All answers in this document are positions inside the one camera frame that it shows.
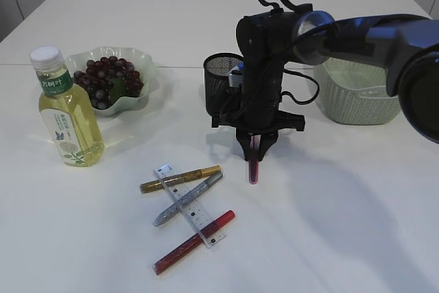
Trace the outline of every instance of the clear plastic ruler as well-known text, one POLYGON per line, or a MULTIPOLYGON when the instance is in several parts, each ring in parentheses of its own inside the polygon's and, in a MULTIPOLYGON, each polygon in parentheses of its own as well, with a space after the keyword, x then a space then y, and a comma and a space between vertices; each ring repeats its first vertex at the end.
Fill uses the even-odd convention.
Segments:
POLYGON ((166 164, 164 166, 161 166, 155 170, 155 173, 173 202, 175 202, 177 207, 180 209, 181 214, 183 214, 192 229, 203 239, 207 247, 210 248, 218 243, 221 239, 225 238, 226 235, 223 234, 223 232, 221 231, 217 231, 209 237, 205 237, 203 235, 201 230, 205 226, 210 224, 213 219, 208 215, 206 210, 204 210, 204 208, 197 200, 194 200, 186 207, 183 207, 181 205, 178 200, 181 199, 185 194, 187 194, 190 188, 188 188, 188 186, 186 186, 185 184, 169 185, 169 182, 171 181, 167 181, 166 178, 177 174, 172 169, 171 165, 166 164))

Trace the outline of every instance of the bottle cap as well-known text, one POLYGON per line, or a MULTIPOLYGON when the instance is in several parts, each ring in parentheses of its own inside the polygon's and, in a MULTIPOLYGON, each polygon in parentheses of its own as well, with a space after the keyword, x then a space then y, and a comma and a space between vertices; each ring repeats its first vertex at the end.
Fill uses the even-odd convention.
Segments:
POLYGON ((37 71, 53 71, 64 64, 61 51, 55 46, 42 46, 29 55, 32 66, 37 71))

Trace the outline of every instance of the table surface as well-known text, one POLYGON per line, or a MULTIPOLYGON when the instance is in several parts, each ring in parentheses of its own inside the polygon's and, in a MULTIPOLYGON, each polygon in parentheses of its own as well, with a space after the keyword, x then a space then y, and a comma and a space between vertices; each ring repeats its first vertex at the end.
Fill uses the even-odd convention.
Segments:
MULTIPOLYGON (((291 1, 313 3, 335 19, 427 15, 414 0, 291 1)), ((0 43, 0 64, 29 64, 31 50, 50 44, 65 56, 99 46, 135 47, 160 66, 202 67, 211 54, 238 52, 239 19, 267 10, 257 0, 46 0, 0 43)))

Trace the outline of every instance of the black mesh pen holder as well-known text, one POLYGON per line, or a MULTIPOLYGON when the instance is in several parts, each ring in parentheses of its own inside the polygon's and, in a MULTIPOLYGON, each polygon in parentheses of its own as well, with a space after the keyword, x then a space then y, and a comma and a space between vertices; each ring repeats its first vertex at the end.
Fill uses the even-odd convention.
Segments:
POLYGON ((209 56, 203 64, 204 90, 206 92, 206 110, 212 117, 220 112, 227 113, 239 107, 236 89, 228 84, 228 73, 243 62, 242 56, 233 53, 218 53, 209 56))

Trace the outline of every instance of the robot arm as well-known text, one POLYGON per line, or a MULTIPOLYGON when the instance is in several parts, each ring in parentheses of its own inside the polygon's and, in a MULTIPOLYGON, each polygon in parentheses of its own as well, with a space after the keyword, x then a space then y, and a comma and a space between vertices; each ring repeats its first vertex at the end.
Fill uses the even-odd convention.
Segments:
POLYGON ((439 143, 439 21, 410 14, 368 16, 335 21, 312 5, 281 0, 269 12, 245 16, 236 37, 244 56, 239 108, 213 115, 213 127, 237 129, 247 160, 250 137, 261 135, 259 160, 276 142, 278 130, 304 130, 302 115, 278 109, 287 62, 319 65, 329 57, 386 69, 389 96, 399 96, 408 121, 422 135, 439 143))

